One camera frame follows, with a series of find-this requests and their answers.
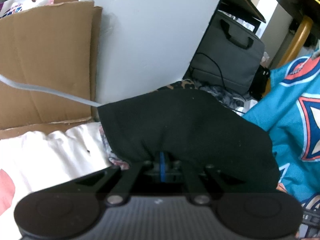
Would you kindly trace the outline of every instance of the ribbed gray surface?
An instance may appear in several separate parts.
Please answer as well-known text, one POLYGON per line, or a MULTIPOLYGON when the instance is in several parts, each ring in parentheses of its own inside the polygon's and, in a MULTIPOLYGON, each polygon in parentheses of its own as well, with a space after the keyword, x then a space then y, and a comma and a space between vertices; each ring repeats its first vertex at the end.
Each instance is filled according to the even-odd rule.
MULTIPOLYGON (((185 197, 133 197, 110 208, 98 225, 74 240, 248 240, 226 229, 209 208, 185 197)), ((282 240, 294 240, 293 236, 282 240)))

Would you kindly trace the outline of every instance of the black handle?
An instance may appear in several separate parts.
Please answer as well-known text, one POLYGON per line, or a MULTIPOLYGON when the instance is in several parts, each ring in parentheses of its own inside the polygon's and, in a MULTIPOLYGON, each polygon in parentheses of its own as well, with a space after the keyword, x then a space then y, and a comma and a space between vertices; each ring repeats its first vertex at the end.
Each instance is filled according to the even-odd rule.
POLYGON ((242 44, 241 42, 237 41, 235 37, 230 35, 230 33, 229 33, 230 25, 227 22, 225 22, 224 20, 221 19, 220 25, 221 25, 221 28, 224 32, 224 35, 226 36, 228 41, 230 41, 231 43, 233 43, 234 45, 238 46, 241 49, 250 49, 252 47, 253 39, 248 37, 248 43, 246 45, 242 44))

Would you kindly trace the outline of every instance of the white fabric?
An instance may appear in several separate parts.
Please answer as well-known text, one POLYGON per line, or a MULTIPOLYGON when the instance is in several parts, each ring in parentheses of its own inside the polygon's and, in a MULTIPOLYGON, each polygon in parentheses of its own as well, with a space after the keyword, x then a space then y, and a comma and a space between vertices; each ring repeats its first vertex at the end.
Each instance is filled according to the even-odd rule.
POLYGON ((56 131, 47 136, 28 132, 0 140, 0 170, 4 170, 15 185, 12 206, 0 216, 0 239, 21 238, 13 212, 19 200, 29 193, 110 166, 99 125, 83 124, 66 133, 56 131))

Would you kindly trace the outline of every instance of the blue jersey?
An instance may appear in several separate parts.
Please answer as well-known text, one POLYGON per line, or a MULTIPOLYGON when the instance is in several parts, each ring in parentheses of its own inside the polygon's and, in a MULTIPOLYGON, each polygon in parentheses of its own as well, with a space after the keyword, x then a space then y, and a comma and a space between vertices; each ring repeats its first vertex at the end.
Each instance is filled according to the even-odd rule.
POLYGON ((271 92, 243 117, 269 132, 279 189, 308 209, 320 205, 320 58, 271 71, 271 92))

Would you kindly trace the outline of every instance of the blue strip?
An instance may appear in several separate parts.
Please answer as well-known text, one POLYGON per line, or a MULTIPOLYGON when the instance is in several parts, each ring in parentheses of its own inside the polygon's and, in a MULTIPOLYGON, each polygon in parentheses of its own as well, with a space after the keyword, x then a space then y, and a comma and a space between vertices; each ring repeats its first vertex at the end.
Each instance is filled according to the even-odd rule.
POLYGON ((160 181, 165 182, 165 159, 163 152, 160 152, 160 181))

